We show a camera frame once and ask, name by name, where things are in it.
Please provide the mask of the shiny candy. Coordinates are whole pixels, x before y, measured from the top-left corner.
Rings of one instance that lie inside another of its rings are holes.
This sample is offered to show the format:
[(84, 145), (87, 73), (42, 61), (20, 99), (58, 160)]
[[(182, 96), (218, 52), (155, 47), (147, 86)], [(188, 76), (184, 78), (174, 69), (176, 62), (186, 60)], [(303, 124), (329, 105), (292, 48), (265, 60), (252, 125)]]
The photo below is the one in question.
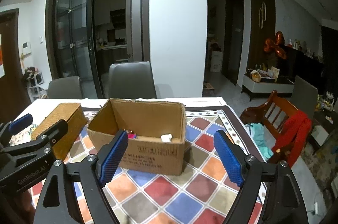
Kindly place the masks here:
[(133, 131), (126, 131), (126, 133), (129, 139), (137, 138), (137, 134), (135, 134)]

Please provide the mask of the woven wicker basket box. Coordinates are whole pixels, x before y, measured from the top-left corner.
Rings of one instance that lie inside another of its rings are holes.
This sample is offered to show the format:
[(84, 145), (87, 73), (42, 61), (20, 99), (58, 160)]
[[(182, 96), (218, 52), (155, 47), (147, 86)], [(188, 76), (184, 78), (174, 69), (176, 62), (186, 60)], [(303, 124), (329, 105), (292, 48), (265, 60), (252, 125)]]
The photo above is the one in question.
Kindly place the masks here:
[(86, 123), (80, 103), (61, 103), (32, 132), (31, 139), (47, 135), (56, 159), (64, 160)]

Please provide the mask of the white shoe rack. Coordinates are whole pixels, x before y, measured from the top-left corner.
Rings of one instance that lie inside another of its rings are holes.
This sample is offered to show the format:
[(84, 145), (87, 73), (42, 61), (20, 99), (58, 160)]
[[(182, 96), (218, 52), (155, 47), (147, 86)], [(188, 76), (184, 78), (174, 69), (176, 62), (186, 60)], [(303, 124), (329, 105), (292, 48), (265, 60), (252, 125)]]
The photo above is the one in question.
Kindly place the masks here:
[(44, 82), (42, 73), (34, 66), (25, 69), (21, 81), (26, 87), (31, 102), (47, 98), (48, 85)]

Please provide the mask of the red fu poster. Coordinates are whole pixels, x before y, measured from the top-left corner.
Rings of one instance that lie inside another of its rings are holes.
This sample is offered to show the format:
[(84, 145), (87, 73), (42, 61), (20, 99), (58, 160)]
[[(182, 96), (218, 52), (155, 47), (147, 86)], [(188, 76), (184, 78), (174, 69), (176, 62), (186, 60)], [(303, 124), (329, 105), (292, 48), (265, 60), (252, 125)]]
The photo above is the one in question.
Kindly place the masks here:
[(4, 65), (3, 65), (3, 47), (2, 47), (2, 35), (0, 34), (0, 77), (5, 75)]

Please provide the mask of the grey dining chair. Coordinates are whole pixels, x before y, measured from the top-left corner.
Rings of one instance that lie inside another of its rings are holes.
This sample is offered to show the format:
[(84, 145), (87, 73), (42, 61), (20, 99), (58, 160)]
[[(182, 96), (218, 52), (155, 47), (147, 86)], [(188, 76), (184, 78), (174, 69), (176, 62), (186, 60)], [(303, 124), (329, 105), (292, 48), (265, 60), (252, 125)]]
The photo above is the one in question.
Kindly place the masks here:
[(108, 97), (112, 99), (156, 99), (149, 61), (112, 64), (108, 74)]
[(83, 99), (79, 76), (52, 80), (48, 86), (49, 99)]

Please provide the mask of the red garment on chair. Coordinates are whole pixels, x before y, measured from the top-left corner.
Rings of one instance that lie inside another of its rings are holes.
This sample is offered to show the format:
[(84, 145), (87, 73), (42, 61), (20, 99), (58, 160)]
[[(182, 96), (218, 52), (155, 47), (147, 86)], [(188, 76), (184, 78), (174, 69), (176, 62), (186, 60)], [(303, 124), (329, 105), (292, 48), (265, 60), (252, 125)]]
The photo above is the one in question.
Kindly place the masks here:
[(312, 120), (306, 113), (298, 110), (283, 125), (282, 133), (275, 141), (272, 151), (282, 152), (284, 148), (291, 146), (290, 152), (286, 155), (286, 161), (292, 167), (300, 156), (311, 129)]

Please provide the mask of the teal cloth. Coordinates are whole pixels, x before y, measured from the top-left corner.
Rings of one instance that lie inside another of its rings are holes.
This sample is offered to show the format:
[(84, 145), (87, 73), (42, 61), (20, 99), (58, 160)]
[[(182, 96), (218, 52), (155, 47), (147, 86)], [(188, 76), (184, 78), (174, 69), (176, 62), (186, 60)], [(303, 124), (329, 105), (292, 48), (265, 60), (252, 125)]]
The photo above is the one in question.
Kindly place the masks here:
[(245, 124), (245, 128), (255, 142), (263, 158), (268, 161), (272, 157), (273, 151), (266, 144), (263, 125), (260, 123), (249, 123)]

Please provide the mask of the colourful patterned tablecloth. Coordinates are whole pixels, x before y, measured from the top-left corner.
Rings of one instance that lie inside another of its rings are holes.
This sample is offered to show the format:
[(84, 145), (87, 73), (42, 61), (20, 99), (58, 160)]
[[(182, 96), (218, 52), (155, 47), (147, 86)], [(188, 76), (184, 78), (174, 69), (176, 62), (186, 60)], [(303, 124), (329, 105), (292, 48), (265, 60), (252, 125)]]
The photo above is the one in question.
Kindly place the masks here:
[(240, 205), (243, 192), (223, 165), (219, 131), (248, 159), (262, 159), (243, 123), (227, 105), (188, 108), (165, 101), (38, 99), (14, 147), (46, 139), (55, 123), (60, 140), (30, 153), (33, 168), (11, 186), (41, 184), (35, 223), (258, 223), (266, 186)]

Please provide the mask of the red wooden chair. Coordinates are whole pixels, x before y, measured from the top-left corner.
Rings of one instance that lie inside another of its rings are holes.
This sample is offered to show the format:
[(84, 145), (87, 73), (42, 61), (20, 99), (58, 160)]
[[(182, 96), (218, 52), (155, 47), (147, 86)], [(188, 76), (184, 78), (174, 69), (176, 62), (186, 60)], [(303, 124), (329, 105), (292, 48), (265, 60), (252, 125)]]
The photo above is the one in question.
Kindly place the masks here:
[[(244, 124), (260, 123), (272, 135), (274, 140), (281, 135), (283, 125), (289, 117), (294, 115), (299, 109), (285, 98), (279, 97), (277, 91), (273, 91), (267, 101), (257, 107), (246, 108), (240, 116)], [(276, 163), (286, 160), (286, 155), (290, 152), (291, 146), (284, 148), (282, 152), (273, 153), (268, 160), (270, 163)]]

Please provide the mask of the brown cardboard box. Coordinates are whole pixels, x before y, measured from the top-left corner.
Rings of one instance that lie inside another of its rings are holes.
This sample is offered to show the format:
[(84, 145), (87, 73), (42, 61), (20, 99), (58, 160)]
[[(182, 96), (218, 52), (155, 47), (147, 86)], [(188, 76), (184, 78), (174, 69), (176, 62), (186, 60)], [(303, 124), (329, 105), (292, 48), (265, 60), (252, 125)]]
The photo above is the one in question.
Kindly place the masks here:
[[(163, 175), (180, 175), (186, 139), (186, 111), (182, 103), (109, 99), (89, 122), (87, 131), (96, 150), (120, 130), (133, 131), (119, 164), (122, 168)], [(164, 143), (161, 136), (172, 134)]]

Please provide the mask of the white snack in box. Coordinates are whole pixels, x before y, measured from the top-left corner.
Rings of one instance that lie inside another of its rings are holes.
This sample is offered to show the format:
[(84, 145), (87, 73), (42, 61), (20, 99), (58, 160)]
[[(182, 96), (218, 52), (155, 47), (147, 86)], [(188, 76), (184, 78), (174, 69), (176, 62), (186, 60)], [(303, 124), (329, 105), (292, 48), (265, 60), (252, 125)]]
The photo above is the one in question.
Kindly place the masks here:
[(161, 140), (162, 142), (164, 143), (170, 143), (172, 141), (172, 134), (165, 134), (165, 135), (162, 135), (161, 137)]

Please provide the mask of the white low cabinet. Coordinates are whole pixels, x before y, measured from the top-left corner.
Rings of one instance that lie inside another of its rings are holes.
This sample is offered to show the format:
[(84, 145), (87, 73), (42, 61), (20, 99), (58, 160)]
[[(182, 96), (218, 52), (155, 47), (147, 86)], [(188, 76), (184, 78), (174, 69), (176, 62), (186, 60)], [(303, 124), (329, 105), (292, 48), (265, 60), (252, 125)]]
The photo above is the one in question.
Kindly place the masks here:
[(246, 93), (249, 99), (268, 97), (273, 91), (282, 94), (283, 97), (290, 97), (294, 90), (294, 84), (287, 80), (287, 84), (277, 82), (255, 82), (249, 76), (244, 75), (242, 93)]

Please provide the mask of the black sliding glass door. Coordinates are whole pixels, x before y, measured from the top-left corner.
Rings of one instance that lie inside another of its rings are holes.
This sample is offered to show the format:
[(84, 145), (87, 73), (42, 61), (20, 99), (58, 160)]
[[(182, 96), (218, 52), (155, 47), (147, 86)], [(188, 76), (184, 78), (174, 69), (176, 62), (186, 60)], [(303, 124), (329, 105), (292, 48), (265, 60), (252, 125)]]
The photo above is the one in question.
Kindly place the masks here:
[(52, 79), (77, 76), (83, 96), (104, 96), (96, 64), (93, 0), (46, 0), (45, 34)]

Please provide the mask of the red foil balloon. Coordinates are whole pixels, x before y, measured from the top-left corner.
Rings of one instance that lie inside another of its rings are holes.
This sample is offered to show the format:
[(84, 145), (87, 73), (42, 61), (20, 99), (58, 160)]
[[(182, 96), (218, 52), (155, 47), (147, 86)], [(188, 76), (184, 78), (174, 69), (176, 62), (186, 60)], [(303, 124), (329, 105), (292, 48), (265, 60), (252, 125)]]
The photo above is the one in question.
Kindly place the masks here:
[(282, 46), (285, 44), (285, 38), (283, 36), (283, 33), (281, 31), (278, 31), (275, 34), (274, 39), (267, 38), (265, 40), (263, 50), (266, 53), (275, 52), (275, 54), (282, 58), (283, 60), (286, 59), (286, 52), (283, 50)]

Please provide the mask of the wall intercom panel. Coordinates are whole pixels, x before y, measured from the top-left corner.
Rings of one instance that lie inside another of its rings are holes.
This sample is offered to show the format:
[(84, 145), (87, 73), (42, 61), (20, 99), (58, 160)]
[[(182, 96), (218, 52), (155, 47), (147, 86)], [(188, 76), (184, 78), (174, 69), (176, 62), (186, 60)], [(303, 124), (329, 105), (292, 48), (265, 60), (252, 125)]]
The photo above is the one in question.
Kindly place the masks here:
[(29, 41), (22, 44), (22, 54), (25, 57), (31, 55), (31, 45)]

